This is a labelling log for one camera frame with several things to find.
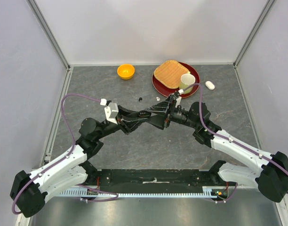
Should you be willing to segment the black earbud charging case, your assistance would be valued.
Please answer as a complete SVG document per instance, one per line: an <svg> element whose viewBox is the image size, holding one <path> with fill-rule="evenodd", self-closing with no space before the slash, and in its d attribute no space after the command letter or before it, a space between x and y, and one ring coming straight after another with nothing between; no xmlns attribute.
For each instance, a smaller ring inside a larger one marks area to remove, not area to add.
<svg viewBox="0 0 288 226"><path fill-rule="evenodd" d="M146 119L149 119L151 117L151 112L148 112L148 111L140 111L138 112L137 116L138 118L146 118Z"/></svg>

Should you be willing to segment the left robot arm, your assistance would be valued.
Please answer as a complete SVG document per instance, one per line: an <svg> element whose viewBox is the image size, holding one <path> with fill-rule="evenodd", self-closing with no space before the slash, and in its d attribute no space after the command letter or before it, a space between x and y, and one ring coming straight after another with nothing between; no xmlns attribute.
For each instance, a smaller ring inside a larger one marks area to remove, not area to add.
<svg viewBox="0 0 288 226"><path fill-rule="evenodd" d="M105 121L86 118L81 123L79 139L73 140L72 146L60 156L30 173L22 170L16 174L10 192L14 214L31 217L62 191L94 184L97 169L89 159L103 147L100 139L118 130L129 134L151 117L148 111L135 112L117 105L108 105L104 112Z"/></svg>

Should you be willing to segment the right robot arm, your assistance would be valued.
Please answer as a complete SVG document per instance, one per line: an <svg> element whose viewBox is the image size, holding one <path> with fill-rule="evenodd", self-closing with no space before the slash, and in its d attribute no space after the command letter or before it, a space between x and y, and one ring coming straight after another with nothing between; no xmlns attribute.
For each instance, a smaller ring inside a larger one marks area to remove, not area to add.
<svg viewBox="0 0 288 226"><path fill-rule="evenodd" d="M288 194L288 157L281 152L262 151L230 135L214 124L210 111L202 101L195 102L188 111L177 105L177 98L170 95L165 101L147 108L151 120L161 128L175 122L194 128L193 136L202 145L221 151L238 160L243 166L218 161L209 173L214 185L235 182L259 190L273 202L281 202Z"/></svg>

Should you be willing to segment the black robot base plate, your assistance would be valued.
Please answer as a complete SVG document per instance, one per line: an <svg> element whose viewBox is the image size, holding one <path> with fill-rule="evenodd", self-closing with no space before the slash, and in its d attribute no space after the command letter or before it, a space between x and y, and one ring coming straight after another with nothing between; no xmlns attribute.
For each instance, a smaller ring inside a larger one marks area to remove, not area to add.
<svg viewBox="0 0 288 226"><path fill-rule="evenodd" d="M199 169L102 169L83 183L117 194L201 193L204 186L232 187L215 173Z"/></svg>

